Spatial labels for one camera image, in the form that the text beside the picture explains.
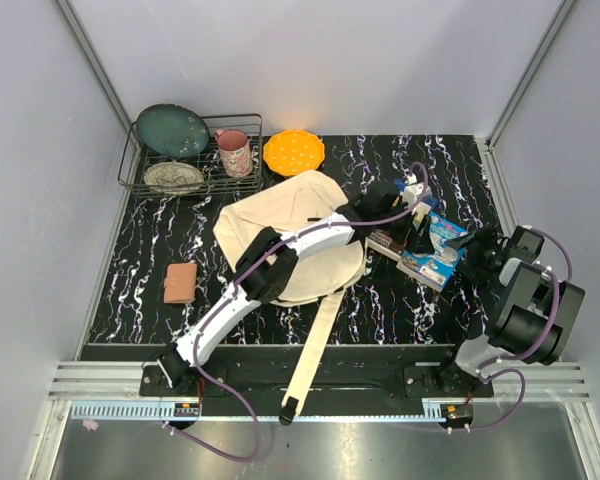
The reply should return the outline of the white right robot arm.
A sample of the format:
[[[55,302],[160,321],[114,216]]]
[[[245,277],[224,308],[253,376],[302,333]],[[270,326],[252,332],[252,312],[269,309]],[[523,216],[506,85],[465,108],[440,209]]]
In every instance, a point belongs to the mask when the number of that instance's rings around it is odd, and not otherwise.
[[[434,371],[434,384],[446,396],[470,392],[487,379],[483,370],[499,361],[550,365],[566,348],[585,299],[572,283],[569,254],[553,236],[517,226],[504,237],[483,227],[445,245],[466,252],[458,272],[499,296],[484,332],[463,341]]]

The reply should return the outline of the cream canvas backpack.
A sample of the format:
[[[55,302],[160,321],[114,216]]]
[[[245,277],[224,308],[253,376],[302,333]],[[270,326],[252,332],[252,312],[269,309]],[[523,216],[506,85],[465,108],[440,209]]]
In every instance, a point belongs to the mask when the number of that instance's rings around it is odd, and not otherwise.
[[[224,207],[214,226],[246,312],[319,301],[297,373],[316,374],[345,290],[362,276],[365,240],[354,231],[354,215],[333,179],[306,171]],[[291,424],[305,401],[288,398],[280,422]]]

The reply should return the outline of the salmon leather wallet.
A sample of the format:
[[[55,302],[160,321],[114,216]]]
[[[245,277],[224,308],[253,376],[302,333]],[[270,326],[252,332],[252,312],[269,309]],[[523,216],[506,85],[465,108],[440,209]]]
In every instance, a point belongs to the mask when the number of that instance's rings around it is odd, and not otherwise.
[[[195,297],[196,280],[195,263],[170,264],[164,279],[164,302],[166,304],[191,303]]]

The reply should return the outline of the dark teal plate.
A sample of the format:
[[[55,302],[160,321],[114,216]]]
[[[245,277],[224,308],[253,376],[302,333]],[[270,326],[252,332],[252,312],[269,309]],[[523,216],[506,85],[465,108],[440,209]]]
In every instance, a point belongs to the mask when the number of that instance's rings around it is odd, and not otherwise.
[[[149,106],[138,115],[135,126],[139,138],[148,148],[170,158],[198,155],[210,140],[204,120],[179,105]]]

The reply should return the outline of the yellow blue picture book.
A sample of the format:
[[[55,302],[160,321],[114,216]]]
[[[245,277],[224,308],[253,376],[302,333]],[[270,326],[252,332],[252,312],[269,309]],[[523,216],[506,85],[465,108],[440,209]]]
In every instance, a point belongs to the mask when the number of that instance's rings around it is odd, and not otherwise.
[[[370,233],[367,246],[395,262],[399,262],[405,252],[403,243],[396,241],[388,232],[380,229]]]

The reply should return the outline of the speckled beige plate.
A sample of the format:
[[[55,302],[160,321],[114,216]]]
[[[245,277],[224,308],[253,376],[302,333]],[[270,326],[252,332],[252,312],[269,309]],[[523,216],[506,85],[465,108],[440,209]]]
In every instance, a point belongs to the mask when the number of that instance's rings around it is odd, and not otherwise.
[[[143,174],[143,180],[151,192],[178,196],[198,190],[204,183],[204,176],[192,165],[170,161],[150,166]]]

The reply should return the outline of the pink ghost pattern mug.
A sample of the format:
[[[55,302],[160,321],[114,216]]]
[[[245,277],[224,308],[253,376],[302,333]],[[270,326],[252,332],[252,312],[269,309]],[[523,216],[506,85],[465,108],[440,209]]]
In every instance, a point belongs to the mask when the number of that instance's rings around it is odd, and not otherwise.
[[[247,134],[240,130],[218,129],[214,137],[226,174],[232,178],[250,175],[253,160]]]

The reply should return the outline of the blue Animal Farm book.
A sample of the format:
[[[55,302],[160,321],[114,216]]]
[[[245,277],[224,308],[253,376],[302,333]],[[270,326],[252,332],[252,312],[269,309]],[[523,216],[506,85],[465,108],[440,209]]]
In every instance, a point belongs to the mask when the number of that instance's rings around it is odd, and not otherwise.
[[[435,210],[439,204],[439,200],[433,196],[431,188],[425,187],[423,182],[413,183],[403,188],[401,193],[402,202],[407,206],[411,206],[418,198],[420,202],[414,208],[414,212],[428,214]]]

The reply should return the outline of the light blue coin book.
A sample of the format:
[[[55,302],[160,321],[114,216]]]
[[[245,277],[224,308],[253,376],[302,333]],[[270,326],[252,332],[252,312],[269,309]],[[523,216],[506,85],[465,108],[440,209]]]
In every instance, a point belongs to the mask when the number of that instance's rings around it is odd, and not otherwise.
[[[436,213],[429,213],[430,237],[433,243],[432,253],[411,253],[409,237],[405,252],[397,269],[412,279],[430,287],[435,292],[442,292],[453,277],[456,267],[463,258],[464,249],[454,250],[444,245],[448,239],[464,236],[468,231],[444,219]]]

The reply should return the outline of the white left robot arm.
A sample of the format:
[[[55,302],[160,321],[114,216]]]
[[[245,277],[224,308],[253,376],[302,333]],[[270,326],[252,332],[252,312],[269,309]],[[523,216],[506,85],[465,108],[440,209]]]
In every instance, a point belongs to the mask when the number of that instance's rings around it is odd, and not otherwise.
[[[355,201],[316,172],[305,172],[221,212],[214,234],[234,278],[221,298],[162,354],[161,384],[176,396],[195,386],[196,372],[226,335],[262,305],[280,302],[287,290],[309,287],[295,302],[333,294],[355,280],[371,231],[404,221],[428,194],[427,182],[399,190],[376,185]]]

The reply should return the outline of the aluminium front rail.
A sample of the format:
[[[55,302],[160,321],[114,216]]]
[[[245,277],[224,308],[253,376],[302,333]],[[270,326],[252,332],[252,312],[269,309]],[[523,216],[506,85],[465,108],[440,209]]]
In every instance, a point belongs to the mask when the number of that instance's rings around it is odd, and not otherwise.
[[[496,364],[485,382],[468,393],[445,395],[436,388],[433,362],[414,365],[335,361],[319,367],[314,376],[297,373],[293,365],[276,362],[208,364],[207,373],[184,374],[170,386],[154,362],[62,362],[48,396],[62,400],[136,400],[140,398],[222,398],[232,390],[243,396],[264,394],[281,405],[288,398],[303,401],[313,393],[381,393],[397,399],[454,399],[587,402],[590,399],[580,367],[558,362],[550,367],[521,363]]]

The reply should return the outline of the yellow polka dot plate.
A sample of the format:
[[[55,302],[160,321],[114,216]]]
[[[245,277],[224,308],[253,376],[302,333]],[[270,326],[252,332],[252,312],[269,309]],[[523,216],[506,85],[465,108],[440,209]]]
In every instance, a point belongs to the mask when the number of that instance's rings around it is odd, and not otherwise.
[[[315,134],[286,130],[273,135],[263,149],[263,160],[274,173],[292,177],[316,170],[325,159],[325,145]]]

